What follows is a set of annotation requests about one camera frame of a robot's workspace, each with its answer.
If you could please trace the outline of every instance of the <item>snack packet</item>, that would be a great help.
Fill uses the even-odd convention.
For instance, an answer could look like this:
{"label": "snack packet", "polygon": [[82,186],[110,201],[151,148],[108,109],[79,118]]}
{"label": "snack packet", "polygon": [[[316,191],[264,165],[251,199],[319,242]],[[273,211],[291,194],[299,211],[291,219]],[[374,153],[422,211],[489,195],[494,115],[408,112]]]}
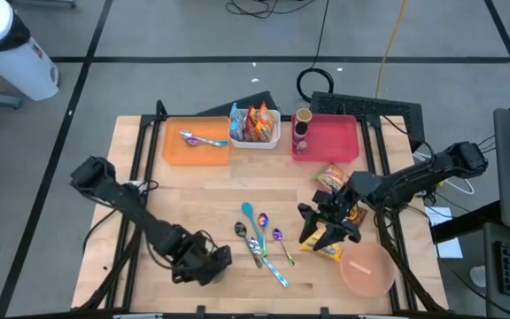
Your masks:
{"label": "snack packet", "polygon": [[[324,231],[325,229],[316,230],[304,243],[300,244],[300,250],[313,252],[314,244],[320,239]],[[337,262],[340,262],[342,258],[342,247],[339,243],[327,245],[316,252]]]}
{"label": "snack packet", "polygon": [[259,108],[259,116],[257,118],[257,134],[260,142],[271,142],[273,138],[273,115],[267,109],[265,102]]}
{"label": "snack packet", "polygon": [[243,141],[243,129],[245,128],[245,125],[243,124],[243,116],[237,109],[237,103],[234,103],[231,106],[229,120],[229,135],[236,141]]}
{"label": "snack packet", "polygon": [[243,129],[243,136],[247,142],[258,142],[259,134],[257,134],[257,110],[255,107],[249,106],[247,109],[247,116],[245,116],[245,128]]}
{"label": "snack packet", "polygon": [[315,179],[331,193],[339,191],[349,177],[340,167],[330,163],[318,172]]}
{"label": "snack packet", "polygon": [[360,226],[361,223],[363,223],[366,214],[367,210],[365,208],[359,207],[359,205],[356,204],[350,211],[350,214],[347,216],[347,219],[353,224]]}

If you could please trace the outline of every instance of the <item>white paper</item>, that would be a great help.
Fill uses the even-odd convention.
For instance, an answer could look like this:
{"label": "white paper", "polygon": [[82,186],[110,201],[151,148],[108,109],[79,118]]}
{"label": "white paper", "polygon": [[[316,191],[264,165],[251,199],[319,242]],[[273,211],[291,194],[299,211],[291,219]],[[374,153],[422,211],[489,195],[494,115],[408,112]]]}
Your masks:
{"label": "white paper", "polygon": [[[426,207],[425,210],[430,218],[430,225],[432,226],[450,221],[452,218],[450,207]],[[457,237],[438,244],[438,251],[442,258],[464,258],[464,255],[461,253],[460,241]]]}

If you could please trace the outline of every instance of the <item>orange tray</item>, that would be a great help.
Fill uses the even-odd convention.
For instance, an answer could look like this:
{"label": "orange tray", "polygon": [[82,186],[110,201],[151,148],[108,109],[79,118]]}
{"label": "orange tray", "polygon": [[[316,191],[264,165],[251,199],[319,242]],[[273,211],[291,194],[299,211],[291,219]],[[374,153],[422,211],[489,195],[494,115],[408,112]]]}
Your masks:
{"label": "orange tray", "polygon": [[[190,146],[181,137],[187,129],[194,136],[216,141],[228,141],[228,146],[200,144]],[[217,117],[171,117],[166,120],[163,159],[170,165],[203,166],[226,165],[229,161],[229,118]]]}

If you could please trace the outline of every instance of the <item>gray floor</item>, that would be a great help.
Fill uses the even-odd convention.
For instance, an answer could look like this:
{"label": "gray floor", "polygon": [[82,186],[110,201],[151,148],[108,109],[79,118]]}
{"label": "gray floor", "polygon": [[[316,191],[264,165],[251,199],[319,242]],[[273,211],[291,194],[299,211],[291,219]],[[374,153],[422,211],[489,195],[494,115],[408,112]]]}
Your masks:
{"label": "gray floor", "polygon": [[[312,56],[325,1],[269,19],[226,12],[224,0],[113,0],[97,46],[100,57]],[[508,57],[483,1],[410,0],[392,56]],[[494,4],[510,35],[510,1]],[[43,49],[52,57],[83,57],[104,0],[79,0],[79,8],[16,4]],[[277,10],[298,5],[281,1]],[[332,0],[323,56],[382,56],[398,2]],[[14,111],[0,107],[0,293],[47,167],[58,128],[81,64],[61,63],[61,91]],[[117,116],[153,112],[159,98],[170,113],[197,113],[214,105],[270,90],[286,113],[306,103],[295,80],[308,63],[94,63],[73,117],[39,226],[8,315],[64,311],[70,307],[81,262],[81,242],[92,205],[68,186],[68,176],[89,155],[105,155]],[[324,63],[336,92],[372,97],[378,64]],[[306,91],[326,90],[305,78]],[[381,98],[422,104],[426,137],[435,150],[456,141],[492,135],[491,112],[510,106],[510,63],[388,64]],[[445,187],[442,194],[469,209],[498,197],[497,167],[474,179],[476,194]],[[455,215],[463,214],[455,207]],[[447,261],[467,278],[483,263],[483,235],[463,237],[465,258]],[[441,267],[452,309],[484,314],[483,302]]]}

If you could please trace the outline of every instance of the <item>plastic bowl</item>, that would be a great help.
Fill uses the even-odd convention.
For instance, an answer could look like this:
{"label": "plastic bowl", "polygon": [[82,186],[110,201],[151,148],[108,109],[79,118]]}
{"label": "plastic bowl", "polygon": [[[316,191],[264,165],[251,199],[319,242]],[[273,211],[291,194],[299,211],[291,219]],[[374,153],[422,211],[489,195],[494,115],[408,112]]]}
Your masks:
{"label": "plastic bowl", "polygon": [[[246,109],[239,109],[239,112],[243,117],[247,115]],[[231,143],[235,148],[251,148],[251,149],[260,149],[260,150],[271,150],[279,144],[279,139],[281,139],[281,114],[276,110],[269,110],[271,115],[273,115],[273,136],[270,142],[240,142],[236,141],[233,137],[229,136]]]}
{"label": "plastic bowl", "polygon": [[392,258],[374,242],[348,245],[342,254],[340,269],[347,286],[364,297],[381,297],[395,282]]}

